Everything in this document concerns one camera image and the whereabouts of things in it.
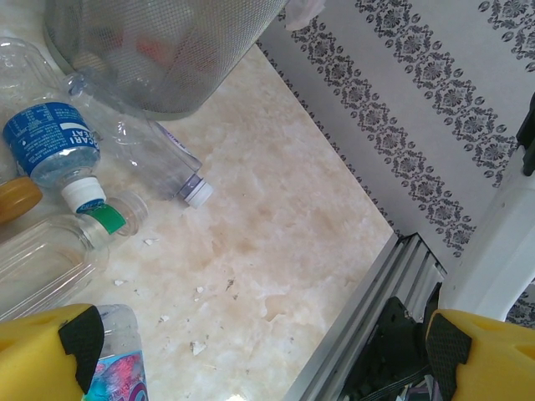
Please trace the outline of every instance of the bottle cap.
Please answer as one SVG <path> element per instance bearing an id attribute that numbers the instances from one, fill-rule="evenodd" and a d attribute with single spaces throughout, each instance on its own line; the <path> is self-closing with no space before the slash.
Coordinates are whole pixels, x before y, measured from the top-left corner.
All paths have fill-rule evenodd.
<path id="1" fill-rule="evenodd" d="M 194 209 L 198 209 L 204 205 L 213 191 L 214 189 L 211 187 L 211 185 L 202 179 L 199 181 L 197 186 L 193 188 L 184 201 L 186 201 L 190 206 L 193 206 Z"/>
<path id="2" fill-rule="evenodd" d="M 73 213 L 85 213 L 106 201 L 106 195 L 96 177 L 71 182 L 62 189 L 61 195 Z"/>
<path id="3" fill-rule="evenodd" d="M 0 224 L 15 220 L 43 198 L 29 177 L 19 177 L 0 185 Z"/>

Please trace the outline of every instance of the mesh wastebasket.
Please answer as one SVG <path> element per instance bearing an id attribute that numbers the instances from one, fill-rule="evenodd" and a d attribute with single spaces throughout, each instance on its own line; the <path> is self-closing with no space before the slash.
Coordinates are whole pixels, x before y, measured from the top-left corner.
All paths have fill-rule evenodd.
<path id="1" fill-rule="evenodd" d="M 287 0 L 47 0 L 44 36 L 65 72 L 92 68 L 157 119 L 208 99 Z"/>

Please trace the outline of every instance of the white bottle cap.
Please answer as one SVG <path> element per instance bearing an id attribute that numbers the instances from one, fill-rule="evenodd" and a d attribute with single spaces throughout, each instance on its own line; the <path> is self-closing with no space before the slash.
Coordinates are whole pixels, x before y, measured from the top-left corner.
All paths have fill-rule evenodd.
<path id="1" fill-rule="evenodd" d="M 204 179 L 199 181 L 191 193 L 184 199 L 194 209 L 198 209 L 208 200 L 214 189 Z"/>
<path id="2" fill-rule="evenodd" d="M 82 213 L 91 206 L 98 206 L 106 201 L 106 195 L 96 177 L 85 177 L 66 185 L 61 196 L 73 213 Z"/>

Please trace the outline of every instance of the blue bottle label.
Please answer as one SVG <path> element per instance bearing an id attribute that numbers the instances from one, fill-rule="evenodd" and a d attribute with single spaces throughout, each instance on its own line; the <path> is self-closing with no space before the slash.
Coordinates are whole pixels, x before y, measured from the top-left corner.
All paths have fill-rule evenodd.
<path id="1" fill-rule="evenodd" d="M 141 351 L 102 358 L 83 401 L 149 401 Z"/>
<path id="2" fill-rule="evenodd" d="M 76 213 L 83 214 L 87 213 L 88 211 L 92 211 L 93 209 L 96 209 L 99 206 L 102 206 L 104 204 L 104 199 L 93 199 L 89 202 L 84 203 L 81 207 L 79 207 L 76 210 Z"/>
<path id="3" fill-rule="evenodd" d="M 99 150 L 78 110 L 60 102 L 37 104 L 16 114 L 4 127 L 3 137 L 28 175 L 47 157 L 63 150 L 80 146 Z"/>

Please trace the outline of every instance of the plastic bottle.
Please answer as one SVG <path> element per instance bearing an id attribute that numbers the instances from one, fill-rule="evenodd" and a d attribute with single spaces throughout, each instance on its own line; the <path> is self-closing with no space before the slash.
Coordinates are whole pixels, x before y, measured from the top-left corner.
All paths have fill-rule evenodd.
<path id="1" fill-rule="evenodd" d="M 3 138 L 24 173 L 43 188 L 61 190 L 73 212 L 104 203 L 92 176 L 99 146 L 30 43 L 0 38 L 0 101 Z"/>
<path id="2" fill-rule="evenodd" d="M 210 197 L 211 185 L 197 174 L 202 163 L 91 70 L 69 75 L 64 85 L 71 102 L 97 132 L 103 152 L 133 169 L 157 199 L 178 196 L 197 208 Z"/>
<path id="3" fill-rule="evenodd" d="M 109 244 L 133 236 L 145 202 L 123 192 L 83 215 L 52 216 L 0 245 L 0 321 L 61 306 L 109 257 Z"/>
<path id="4" fill-rule="evenodd" d="M 0 224 L 7 223 L 32 209 L 43 194 L 25 176 L 18 176 L 17 164 L 0 138 Z"/>
<path id="5" fill-rule="evenodd" d="M 98 307 L 104 324 L 104 346 L 84 401 L 145 400 L 147 395 L 137 320 L 126 305 Z"/>

